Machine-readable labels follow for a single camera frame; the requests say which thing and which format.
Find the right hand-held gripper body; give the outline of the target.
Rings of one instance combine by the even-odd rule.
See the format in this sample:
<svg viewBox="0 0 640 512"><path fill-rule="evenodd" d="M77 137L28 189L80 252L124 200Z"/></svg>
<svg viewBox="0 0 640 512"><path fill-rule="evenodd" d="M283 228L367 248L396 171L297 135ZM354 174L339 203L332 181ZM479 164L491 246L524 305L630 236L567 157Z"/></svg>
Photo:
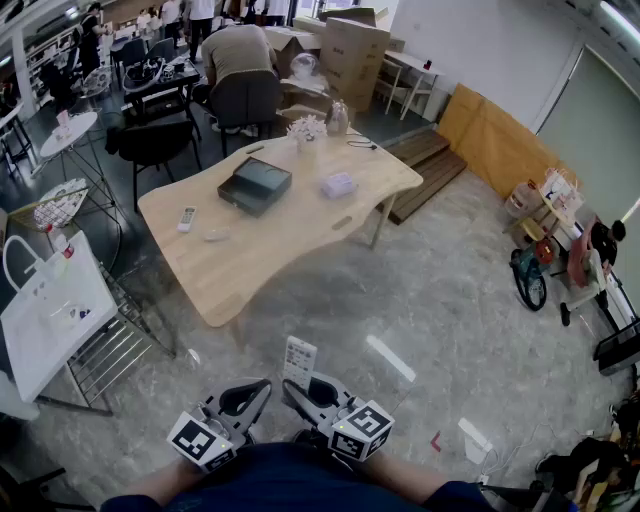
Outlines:
<svg viewBox="0 0 640 512"><path fill-rule="evenodd" d="M352 461L366 461L388 440L395 420L377 402L351 398L323 433L328 449Z"/></svg>

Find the large white remote control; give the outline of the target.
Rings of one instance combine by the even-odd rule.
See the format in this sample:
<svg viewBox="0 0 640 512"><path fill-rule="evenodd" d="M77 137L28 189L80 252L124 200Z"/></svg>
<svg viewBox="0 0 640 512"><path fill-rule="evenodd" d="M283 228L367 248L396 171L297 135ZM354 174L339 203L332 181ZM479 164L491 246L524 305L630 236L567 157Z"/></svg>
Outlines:
<svg viewBox="0 0 640 512"><path fill-rule="evenodd" d="M286 342L283 379L307 391L311 383L316 355L317 348L314 345L289 336Z"/></svg>

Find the dark grey box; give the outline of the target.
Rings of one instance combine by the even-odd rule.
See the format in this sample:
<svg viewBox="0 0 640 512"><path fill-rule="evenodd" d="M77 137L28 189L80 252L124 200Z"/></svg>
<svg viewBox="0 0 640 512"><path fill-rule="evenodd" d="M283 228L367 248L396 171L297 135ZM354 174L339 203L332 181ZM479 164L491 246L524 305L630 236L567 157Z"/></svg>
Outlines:
<svg viewBox="0 0 640 512"><path fill-rule="evenodd" d="M292 174L249 157L217 187L218 196L246 214L259 218L290 188Z"/></svg>

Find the person's left forearm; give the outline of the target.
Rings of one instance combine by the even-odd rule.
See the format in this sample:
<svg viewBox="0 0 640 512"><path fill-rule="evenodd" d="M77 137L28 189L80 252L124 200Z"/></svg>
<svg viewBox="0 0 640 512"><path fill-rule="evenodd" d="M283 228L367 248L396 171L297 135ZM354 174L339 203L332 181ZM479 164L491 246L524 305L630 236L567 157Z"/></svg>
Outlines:
<svg viewBox="0 0 640 512"><path fill-rule="evenodd" d="M147 496L164 507L176 496L199 484L206 474L185 458L179 458L167 466L133 482L124 494Z"/></svg>

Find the person's right forearm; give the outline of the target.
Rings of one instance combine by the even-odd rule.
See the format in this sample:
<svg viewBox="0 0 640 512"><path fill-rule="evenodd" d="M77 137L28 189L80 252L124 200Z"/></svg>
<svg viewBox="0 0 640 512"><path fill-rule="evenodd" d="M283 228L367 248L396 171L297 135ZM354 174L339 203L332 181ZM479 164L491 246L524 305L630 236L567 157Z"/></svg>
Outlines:
<svg viewBox="0 0 640 512"><path fill-rule="evenodd" d="M376 484L414 502L423 504L449 479L426 466L376 452L360 465L360 471Z"/></svg>

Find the open cardboard box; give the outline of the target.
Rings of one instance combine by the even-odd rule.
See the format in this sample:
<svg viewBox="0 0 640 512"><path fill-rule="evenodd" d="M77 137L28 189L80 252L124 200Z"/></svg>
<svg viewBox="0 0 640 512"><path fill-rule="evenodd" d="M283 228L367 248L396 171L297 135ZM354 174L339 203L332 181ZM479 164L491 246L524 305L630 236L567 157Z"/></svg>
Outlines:
<svg viewBox="0 0 640 512"><path fill-rule="evenodd" d="M277 69L281 78L291 75L291 62L301 53L320 55L321 37L317 34L294 30L289 27L267 26L263 31L275 51Z"/></svg>

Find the light wooden table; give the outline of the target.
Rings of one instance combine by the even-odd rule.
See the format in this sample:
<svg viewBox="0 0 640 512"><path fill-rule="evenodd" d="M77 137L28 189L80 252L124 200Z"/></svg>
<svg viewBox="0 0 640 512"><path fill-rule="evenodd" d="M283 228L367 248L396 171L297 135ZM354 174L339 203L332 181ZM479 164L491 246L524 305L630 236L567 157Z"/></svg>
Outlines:
<svg viewBox="0 0 640 512"><path fill-rule="evenodd" d="M289 190L254 218L220 199L217 187L249 157L292 174ZM321 191L323 181L346 172L357 190L338 199ZM187 297L211 327L232 327L259 289L297 258L345 239L382 204L390 212L397 195L423 179L385 149L357 148L347 138L326 137L299 152L287 137L257 141L208 169L156 188L138 201L151 235ZM197 209L189 233L177 231L184 208ZM229 228L230 238L208 243L204 235Z"/></svg>

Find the white plastic table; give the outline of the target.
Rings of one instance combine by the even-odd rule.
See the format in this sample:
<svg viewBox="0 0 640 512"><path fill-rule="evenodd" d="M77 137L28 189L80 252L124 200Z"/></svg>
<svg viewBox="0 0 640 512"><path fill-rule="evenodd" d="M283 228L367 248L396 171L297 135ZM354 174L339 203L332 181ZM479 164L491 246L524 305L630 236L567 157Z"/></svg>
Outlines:
<svg viewBox="0 0 640 512"><path fill-rule="evenodd" d="M0 313L11 370L22 401L31 403L70 357L116 313L116 303L84 232L73 256L41 258L20 236L4 245L2 267L14 298ZM81 310L91 313L80 319Z"/></svg>

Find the purple tissue packet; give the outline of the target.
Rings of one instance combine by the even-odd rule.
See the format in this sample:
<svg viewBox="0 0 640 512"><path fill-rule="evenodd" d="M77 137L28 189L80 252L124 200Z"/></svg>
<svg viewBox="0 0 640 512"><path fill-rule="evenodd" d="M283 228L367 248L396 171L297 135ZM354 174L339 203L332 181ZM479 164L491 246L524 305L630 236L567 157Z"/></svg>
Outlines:
<svg viewBox="0 0 640 512"><path fill-rule="evenodd" d="M358 185L346 173L338 173L327 177L321 186L322 193L329 199L338 199L354 193Z"/></svg>

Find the clear bottle with red cap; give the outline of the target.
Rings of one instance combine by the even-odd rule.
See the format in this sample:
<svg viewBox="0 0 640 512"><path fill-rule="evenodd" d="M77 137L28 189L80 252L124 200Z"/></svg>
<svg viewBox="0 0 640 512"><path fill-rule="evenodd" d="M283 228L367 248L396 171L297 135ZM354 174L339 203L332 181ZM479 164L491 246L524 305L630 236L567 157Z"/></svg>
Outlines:
<svg viewBox="0 0 640 512"><path fill-rule="evenodd" d="M70 259L73 256L74 248L61 228L48 224L46 226L46 235L55 252L61 253L66 259Z"/></svg>

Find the white flowers in vase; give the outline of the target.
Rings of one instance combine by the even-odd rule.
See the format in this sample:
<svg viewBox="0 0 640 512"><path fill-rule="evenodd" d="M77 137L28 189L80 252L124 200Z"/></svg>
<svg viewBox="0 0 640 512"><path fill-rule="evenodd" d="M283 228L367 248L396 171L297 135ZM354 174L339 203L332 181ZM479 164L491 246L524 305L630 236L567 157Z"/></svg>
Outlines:
<svg viewBox="0 0 640 512"><path fill-rule="evenodd" d="M286 135L295 142L299 152L314 150L317 142L327 137L326 124L315 115L308 115L293 121L286 128Z"/></svg>

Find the clear plastic water jug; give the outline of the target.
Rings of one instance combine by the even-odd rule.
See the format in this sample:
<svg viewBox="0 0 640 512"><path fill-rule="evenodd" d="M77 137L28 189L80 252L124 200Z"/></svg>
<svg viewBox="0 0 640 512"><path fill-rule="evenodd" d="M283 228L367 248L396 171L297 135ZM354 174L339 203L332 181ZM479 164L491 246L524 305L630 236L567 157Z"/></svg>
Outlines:
<svg viewBox="0 0 640 512"><path fill-rule="evenodd" d="M505 200L505 210L507 213L519 219L531 213L542 203L537 185L529 180L526 183L518 184Z"/></svg>

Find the glass teapot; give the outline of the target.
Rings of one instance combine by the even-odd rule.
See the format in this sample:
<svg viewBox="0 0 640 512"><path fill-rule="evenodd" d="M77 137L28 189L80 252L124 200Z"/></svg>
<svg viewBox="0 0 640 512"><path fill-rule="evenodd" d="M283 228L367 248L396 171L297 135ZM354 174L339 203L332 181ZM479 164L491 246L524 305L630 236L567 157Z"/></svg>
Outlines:
<svg viewBox="0 0 640 512"><path fill-rule="evenodd" d="M349 108L341 99L333 100L325 116L326 133L329 136L345 136L350 124Z"/></svg>

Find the grey upholstered chair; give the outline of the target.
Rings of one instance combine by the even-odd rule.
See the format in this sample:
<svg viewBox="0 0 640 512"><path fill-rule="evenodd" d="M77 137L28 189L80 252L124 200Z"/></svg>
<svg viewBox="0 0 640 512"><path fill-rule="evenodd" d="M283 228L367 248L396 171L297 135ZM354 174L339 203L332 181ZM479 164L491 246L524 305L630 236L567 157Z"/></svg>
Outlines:
<svg viewBox="0 0 640 512"><path fill-rule="evenodd" d="M209 94L211 111L217 119L223 157L228 156L227 132L256 125L271 133L281 102L280 80L272 71L232 73L219 81Z"/></svg>

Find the white round side table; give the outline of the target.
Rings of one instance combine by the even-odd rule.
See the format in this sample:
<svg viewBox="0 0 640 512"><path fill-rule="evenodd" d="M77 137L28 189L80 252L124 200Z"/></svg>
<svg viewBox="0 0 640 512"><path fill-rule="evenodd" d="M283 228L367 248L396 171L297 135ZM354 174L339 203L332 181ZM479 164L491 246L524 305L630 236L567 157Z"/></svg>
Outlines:
<svg viewBox="0 0 640 512"><path fill-rule="evenodd" d="M70 116L65 124L51 132L40 148L39 156L46 163L58 160L64 179L67 179L67 164L77 169L88 185L90 210L103 212L119 225L125 216L107 180L97 142L91 134L97 121L98 114L94 111Z"/></svg>

